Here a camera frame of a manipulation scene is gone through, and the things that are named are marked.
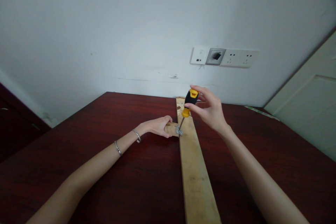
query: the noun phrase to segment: electrical socket panel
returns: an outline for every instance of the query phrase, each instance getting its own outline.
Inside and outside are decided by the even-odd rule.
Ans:
[[[220,66],[249,68],[258,57],[259,51],[227,49]]]
[[[210,47],[194,47],[190,64],[205,65]]]
[[[207,65],[219,65],[224,57],[225,49],[210,48],[206,59]]]

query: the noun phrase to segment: silver bracelet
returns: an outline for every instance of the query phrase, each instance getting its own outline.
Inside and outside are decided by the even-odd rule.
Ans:
[[[115,147],[117,148],[117,151],[119,152],[119,155],[122,156],[121,151],[118,148],[117,141],[114,141],[114,143],[115,143]]]
[[[137,140],[137,142],[138,143],[140,143],[141,142],[141,138],[140,138],[140,135],[137,133],[137,131],[134,129],[133,130],[134,132],[135,132],[135,134],[138,136],[138,140]]]

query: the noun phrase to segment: table surface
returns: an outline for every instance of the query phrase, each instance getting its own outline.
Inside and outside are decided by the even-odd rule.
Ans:
[[[311,223],[335,223],[335,162],[283,123],[223,104],[232,129]],[[173,98],[107,92],[0,164],[0,222],[24,223],[80,165]],[[224,142],[192,115],[222,223],[265,223]],[[179,140],[147,133],[91,188],[72,222],[184,223]]]

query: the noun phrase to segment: yellow screwdriver handle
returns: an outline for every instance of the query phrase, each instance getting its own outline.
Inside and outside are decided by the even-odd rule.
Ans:
[[[184,103],[196,104],[197,98],[198,98],[198,91],[194,89],[190,89],[188,91],[187,96],[185,97]],[[189,115],[190,115],[190,109],[185,107],[182,111],[182,116],[186,118],[186,117],[189,117]]]

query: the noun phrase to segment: screwdriver shaft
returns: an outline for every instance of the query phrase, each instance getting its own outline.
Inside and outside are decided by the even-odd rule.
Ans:
[[[180,124],[180,130],[181,130],[183,121],[184,121],[184,117],[183,117],[182,122],[181,122],[181,124]]]

